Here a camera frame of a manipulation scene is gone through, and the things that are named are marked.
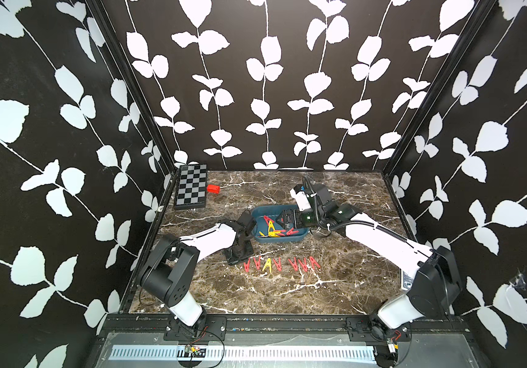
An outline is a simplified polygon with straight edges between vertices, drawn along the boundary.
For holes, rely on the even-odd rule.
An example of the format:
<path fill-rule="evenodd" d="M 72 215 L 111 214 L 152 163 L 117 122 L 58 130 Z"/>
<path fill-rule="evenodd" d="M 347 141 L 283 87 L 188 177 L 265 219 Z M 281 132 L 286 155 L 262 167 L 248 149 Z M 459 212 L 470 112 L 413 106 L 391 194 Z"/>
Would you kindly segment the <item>teal plastic storage box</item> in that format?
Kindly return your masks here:
<path fill-rule="evenodd" d="M 277 216 L 285 209 L 298 209 L 297 205 L 265 205 L 259 206 L 252 210 L 251 214 L 256 219 L 257 225 L 254 228 L 252 235 L 259 243 L 283 243 L 283 242 L 300 242 L 306 235 L 309 234 L 307 228 L 285 229 L 286 235 L 278 238 L 264 238 L 259 235 L 259 232 L 267 233 L 266 222 L 263 216 L 269 216 L 275 222 L 276 229 L 283 229 L 282 226 L 276 223 Z"/>

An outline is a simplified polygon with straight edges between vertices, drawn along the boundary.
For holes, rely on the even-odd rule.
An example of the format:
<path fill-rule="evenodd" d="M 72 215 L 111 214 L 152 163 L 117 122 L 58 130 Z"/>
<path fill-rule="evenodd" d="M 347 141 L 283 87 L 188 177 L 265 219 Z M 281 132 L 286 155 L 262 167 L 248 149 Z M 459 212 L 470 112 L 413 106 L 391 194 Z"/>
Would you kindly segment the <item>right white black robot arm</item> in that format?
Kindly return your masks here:
<path fill-rule="evenodd" d="M 393 331 L 419 318 L 441 319 L 462 291 L 455 256 L 449 249 L 433 249 L 400 236 L 352 205 L 331 203 L 327 211 L 295 209 L 288 216 L 289 223 L 299 228 L 324 227 L 356 241 L 412 277 L 409 290 L 372 313 L 370 324 L 375 329 Z"/>

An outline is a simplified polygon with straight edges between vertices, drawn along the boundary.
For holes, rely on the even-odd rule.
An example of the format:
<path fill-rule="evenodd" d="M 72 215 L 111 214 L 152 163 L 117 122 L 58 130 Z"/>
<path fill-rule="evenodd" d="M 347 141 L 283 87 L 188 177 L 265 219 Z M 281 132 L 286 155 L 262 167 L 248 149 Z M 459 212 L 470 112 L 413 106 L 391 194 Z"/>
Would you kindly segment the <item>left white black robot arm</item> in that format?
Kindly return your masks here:
<path fill-rule="evenodd" d="M 223 220 L 190 236 L 164 235 L 141 267 L 139 286 L 163 302 L 183 325 L 203 330 L 206 312 L 190 293 L 197 263 L 218 251 L 229 265 L 249 260 L 254 254 L 251 239 L 256 224 L 245 211 L 237 220 Z"/>

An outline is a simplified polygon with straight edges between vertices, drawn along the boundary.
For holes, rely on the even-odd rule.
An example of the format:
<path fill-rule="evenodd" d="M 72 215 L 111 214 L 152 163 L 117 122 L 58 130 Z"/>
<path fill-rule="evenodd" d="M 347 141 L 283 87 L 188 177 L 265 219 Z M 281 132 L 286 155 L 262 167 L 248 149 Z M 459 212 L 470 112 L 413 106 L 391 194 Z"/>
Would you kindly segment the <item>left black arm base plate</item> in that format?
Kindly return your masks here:
<path fill-rule="evenodd" d="M 177 341 L 181 344 L 206 343 L 207 341 L 224 341 L 227 328 L 226 317 L 205 314 L 199 317 L 196 324 L 188 326 L 176 317 L 169 317 L 165 341 Z"/>

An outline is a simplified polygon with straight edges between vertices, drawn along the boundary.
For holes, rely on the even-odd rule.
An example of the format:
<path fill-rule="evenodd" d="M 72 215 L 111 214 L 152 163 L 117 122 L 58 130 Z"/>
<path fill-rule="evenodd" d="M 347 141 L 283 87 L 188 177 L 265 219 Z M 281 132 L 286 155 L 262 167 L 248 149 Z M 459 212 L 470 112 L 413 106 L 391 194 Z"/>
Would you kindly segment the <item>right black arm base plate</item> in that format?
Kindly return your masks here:
<path fill-rule="evenodd" d="M 352 342 L 387 344 L 412 339 L 409 327 L 390 329 L 377 318 L 366 315 L 347 317 L 344 328 Z"/>

